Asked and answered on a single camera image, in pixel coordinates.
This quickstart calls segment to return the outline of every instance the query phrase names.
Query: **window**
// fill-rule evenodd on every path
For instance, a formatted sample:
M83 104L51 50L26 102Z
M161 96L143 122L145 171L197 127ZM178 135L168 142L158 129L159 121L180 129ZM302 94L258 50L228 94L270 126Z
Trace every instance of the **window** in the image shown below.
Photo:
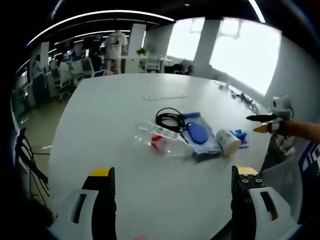
M265 95L278 62L280 42L281 32L273 27L224 18L210 65Z
M174 58L193 61L204 23L204 17L177 21L173 25L166 54Z

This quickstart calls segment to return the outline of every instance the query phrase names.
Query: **potted plant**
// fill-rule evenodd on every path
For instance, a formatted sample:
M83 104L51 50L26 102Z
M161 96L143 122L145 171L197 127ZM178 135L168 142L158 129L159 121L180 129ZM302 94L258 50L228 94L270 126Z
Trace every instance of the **potted plant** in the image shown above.
M140 47L137 51L136 51L136 53L139 55L139 56L141 56L141 55L147 55L147 50L145 49L145 48L143 48L143 47Z

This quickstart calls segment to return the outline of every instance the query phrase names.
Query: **white paper cup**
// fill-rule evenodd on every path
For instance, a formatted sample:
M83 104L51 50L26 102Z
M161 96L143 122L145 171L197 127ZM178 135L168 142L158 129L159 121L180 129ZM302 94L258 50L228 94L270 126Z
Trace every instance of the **white paper cup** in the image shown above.
M221 129L216 133L216 140L220 144L223 155L230 156L234 154L240 147L241 141L230 131Z

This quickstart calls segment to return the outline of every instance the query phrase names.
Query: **white t-shirt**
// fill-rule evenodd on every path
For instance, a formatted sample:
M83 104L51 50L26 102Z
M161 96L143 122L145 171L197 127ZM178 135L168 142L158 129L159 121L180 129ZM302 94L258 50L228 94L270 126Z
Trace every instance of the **white t-shirt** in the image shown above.
M38 75L42 73L41 69L42 68L40 66L40 62L36 60L32 66L32 71L31 71L32 79L35 79L36 77L38 77Z
M104 45L106 46L105 55L107 59L119 59L122 48L128 44L127 37L122 32L113 32L108 35Z

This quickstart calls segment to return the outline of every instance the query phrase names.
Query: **ceiling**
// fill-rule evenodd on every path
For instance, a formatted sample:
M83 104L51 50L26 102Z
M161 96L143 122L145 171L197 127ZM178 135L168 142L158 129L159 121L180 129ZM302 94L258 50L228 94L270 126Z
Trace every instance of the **ceiling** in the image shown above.
M235 17L259 21L248 0L162 0L157 2L128 1L128 3L123 1L62 0L52 18L51 14L58 2L58 0L19 2L21 6L16 10L16 13L23 20L15 31L20 36L17 48L22 53L20 54L21 59L17 63L18 66L28 59L32 48L42 41L50 41L53 44L85 33L118 29L130 30L132 23L141 23L141 21L147 22L147 29L172 23L158 17L133 13L95 14L58 25L26 47L32 38L53 24L89 12L135 10L175 20L194 17L207 17L208 19ZM315 40L319 36L320 30L320 21L317 19L320 7L318 3L315 3L318 1L296 0L300 4L299 7L292 4L292 0L256 0L256 2L266 24L281 30L284 36L306 49L315 58L320 59L320 48Z

